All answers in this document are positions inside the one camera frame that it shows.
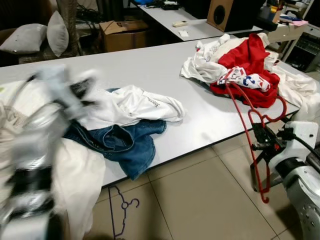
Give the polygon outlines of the red plastic hanger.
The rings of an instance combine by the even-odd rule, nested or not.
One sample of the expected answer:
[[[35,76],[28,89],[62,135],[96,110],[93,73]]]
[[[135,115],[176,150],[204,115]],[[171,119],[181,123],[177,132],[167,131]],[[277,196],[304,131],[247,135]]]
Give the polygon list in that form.
[[[288,106],[287,106],[287,103],[286,101],[284,100],[284,98],[282,96],[277,96],[276,98],[278,100],[281,101],[282,103],[282,112],[279,116],[277,116],[276,118],[272,118],[268,115],[263,115],[261,114],[253,105],[253,103],[250,101],[249,97],[247,96],[247,94],[236,84],[236,83],[228,83],[225,85],[226,86],[226,91],[228,93],[228,95],[231,97],[231,100],[235,106],[235,109],[237,110],[237,114],[238,114],[238,117],[242,123],[242,127],[243,127],[243,130],[244,130],[244,134],[246,135],[246,139],[249,143],[251,143],[251,139],[250,139],[250,135],[249,135],[249,129],[248,129],[248,124],[246,123],[245,121],[245,118],[243,117],[243,114],[240,110],[240,107],[238,105],[238,103],[236,102],[236,98],[233,94],[233,91],[232,89],[236,89],[238,93],[241,93],[242,96],[243,96],[243,99],[244,100],[247,100],[247,103],[249,105],[249,110],[247,111],[247,114],[246,116],[249,118],[249,123],[252,125],[254,122],[253,122],[253,116],[252,114],[256,114],[256,116],[258,117],[258,120],[259,122],[258,123],[261,123],[263,124],[263,127],[266,127],[266,122],[265,121],[268,121],[268,122],[276,122],[276,121],[280,121],[281,119],[283,119],[286,115],[287,115],[287,111],[288,111]],[[251,150],[251,159],[253,160],[253,166],[256,166],[256,174],[257,176],[260,178],[260,171],[259,171],[259,168],[258,168],[258,158],[256,157],[256,154],[254,153],[254,150]],[[260,195],[260,198],[261,198],[261,201],[264,203],[264,204],[268,204],[270,199],[268,198],[268,196],[266,195],[268,192],[266,193],[260,193],[258,192],[258,194]]]

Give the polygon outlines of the white t-shirt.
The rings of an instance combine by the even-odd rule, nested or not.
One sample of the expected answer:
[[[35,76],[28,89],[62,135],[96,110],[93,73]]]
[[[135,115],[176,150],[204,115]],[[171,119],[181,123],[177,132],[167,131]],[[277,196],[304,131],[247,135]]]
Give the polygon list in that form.
[[[142,120],[179,122],[186,116],[180,101],[133,85],[93,90],[87,99],[97,104],[88,106],[87,115],[77,121],[89,131],[132,126]]]

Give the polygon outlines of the metal table leg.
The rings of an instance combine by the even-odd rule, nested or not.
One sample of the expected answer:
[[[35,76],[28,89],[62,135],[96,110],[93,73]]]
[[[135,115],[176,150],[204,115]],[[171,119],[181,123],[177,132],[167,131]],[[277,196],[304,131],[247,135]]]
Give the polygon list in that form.
[[[266,194],[270,191],[271,187],[274,186],[273,180],[272,180],[272,171],[269,167],[266,167],[266,178],[261,180],[258,177],[258,174],[256,172],[256,166],[251,165],[250,166],[250,174],[251,174],[251,184],[254,192],[260,193],[260,194]]]

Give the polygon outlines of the white red blue patterned garment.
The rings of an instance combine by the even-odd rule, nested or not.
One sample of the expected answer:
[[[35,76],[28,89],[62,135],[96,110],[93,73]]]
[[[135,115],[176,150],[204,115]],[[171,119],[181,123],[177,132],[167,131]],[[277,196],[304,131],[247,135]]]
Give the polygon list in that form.
[[[239,66],[228,69],[226,73],[222,74],[222,76],[214,82],[216,85],[226,85],[228,83],[235,83],[247,89],[258,89],[261,92],[267,92],[272,89],[270,83],[258,73],[247,74],[246,70]]]

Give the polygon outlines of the brown cardboard box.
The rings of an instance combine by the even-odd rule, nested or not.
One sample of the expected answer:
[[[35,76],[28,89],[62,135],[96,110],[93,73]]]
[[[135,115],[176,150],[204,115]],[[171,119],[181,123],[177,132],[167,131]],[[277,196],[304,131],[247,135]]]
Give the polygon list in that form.
[[[148,46],[147,30],[149,26],[143,20],[114,20],[99,23],[103,50],[107,53],[115,51],[135,50]]]

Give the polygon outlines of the blue denim jeans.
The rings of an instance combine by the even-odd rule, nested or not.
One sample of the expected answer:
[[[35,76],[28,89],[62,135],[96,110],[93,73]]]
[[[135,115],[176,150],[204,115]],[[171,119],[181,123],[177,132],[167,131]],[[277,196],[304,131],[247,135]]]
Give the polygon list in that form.
[[[135,125],[87,130],[76,120],[67,128],[64,138],[119,163],[123,173],[135,180],[153,162],[156,155],[153,135],[164,133],[166,122],[162,119],[142,119]]]

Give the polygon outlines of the brown patterned curtain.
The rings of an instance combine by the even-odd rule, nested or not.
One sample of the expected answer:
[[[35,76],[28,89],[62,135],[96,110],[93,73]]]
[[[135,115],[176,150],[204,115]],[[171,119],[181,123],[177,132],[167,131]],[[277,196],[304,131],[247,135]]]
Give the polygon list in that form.
[[[68,44],[64,52],[57,55],[58,58],[77,57],[82,52],[76,27],[78,0],[55,0],[57,11],[61,14],[68,32]]]

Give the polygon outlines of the black audio mixer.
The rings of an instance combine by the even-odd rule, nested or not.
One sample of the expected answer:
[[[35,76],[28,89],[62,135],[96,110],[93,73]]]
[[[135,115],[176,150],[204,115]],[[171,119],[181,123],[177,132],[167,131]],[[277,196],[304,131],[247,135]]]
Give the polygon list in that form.
[[[285,62],[303,73],[316,71],[320,62],[320,39],[307,33],[302,34]]]

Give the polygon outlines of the crumpled red garment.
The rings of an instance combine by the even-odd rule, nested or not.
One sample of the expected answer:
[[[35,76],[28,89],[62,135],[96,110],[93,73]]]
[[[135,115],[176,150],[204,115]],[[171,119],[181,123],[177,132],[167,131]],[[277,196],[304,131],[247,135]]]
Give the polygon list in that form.
[[[226,68],[225,73],[233,67],[242,67],[247,74],[259,74],[270,83],[271,89],[266,92],[238,85],[243,92],[247,94],[249,100],[256,108],[271,107],[274,105],[278,96],[278,86],[279,82],[281,82],[281,78],[279,78],[276,73],[272,73],[272,71],[265,67],[265,60],[269,55],[270,53],[265,50],[265,44],[261,37],[258,34],[250,34],[247,39],[243,40],[239,44],[239,46],[236,46],[226,54],[223,54],[217,62]],[[217,85],[212,82],[209,87],[213,94],[228,95],[225,84]],[[231,91],[236,98],[240,98],[243,104],[249,105],[248,101],[243,98],[242,94],[238,93],[237,89],[231,89]]]

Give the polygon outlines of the cream white garment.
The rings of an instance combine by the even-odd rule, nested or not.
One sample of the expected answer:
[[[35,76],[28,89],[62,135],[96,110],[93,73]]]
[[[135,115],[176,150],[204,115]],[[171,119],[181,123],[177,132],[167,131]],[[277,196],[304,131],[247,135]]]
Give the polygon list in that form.
[[[197,79],[202,83],[214,83],[226,73],[230,67],[222,66],[219,59],[231,50],[246,42],[246,38],[231,38],[225,34],[219,39],[196,44],[196,54],[183,63],[180,75],[187,79]],[[315,121],[320,117],[319,83],[315,78],[304,74],[295,74],[285,69],[285,64],[277,63],[278,54],[267,50],[265,69],[276,74],[281,81],[278,93],[291,105],[299,108],[295,121]]]

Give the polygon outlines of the beige wooden shelf board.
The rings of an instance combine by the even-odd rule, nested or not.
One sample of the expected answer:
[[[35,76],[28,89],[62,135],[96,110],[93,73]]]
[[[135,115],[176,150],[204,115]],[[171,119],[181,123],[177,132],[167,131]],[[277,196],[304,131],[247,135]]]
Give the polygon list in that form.
[[[296,26],[293,25],[292,23],[290,24],[283,24],[279,23],[278,27],[267,33],[267,38],[268,38],[268,44],[276,44],[276,43],[293,43],[294,41],[297,41],[306,30],[308,30],[311,27],[310,23],[306,23],[304,25]]]

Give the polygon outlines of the wooden loudspeaker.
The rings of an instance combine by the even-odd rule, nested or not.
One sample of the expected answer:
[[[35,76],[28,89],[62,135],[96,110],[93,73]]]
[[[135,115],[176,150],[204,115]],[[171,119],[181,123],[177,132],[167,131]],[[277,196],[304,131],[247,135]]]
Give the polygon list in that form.
[[[221,32],[252,28],[250,0],[210,0],[206,23]]]

